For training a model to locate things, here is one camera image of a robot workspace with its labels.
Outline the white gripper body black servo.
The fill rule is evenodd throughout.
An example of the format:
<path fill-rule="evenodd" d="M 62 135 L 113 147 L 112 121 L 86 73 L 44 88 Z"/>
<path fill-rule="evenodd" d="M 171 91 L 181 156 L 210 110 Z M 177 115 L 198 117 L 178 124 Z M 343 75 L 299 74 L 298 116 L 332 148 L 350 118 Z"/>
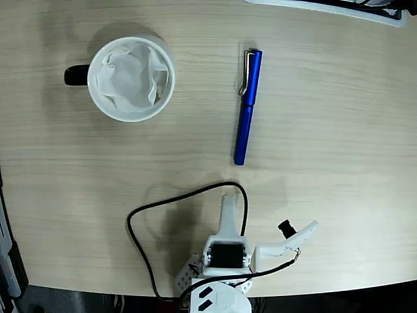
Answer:
<path fill-rule="evenodd" d="M 203 249 L 203 276 L 250 274 L 252 251 L 244 236 L 211 235 Z"/>

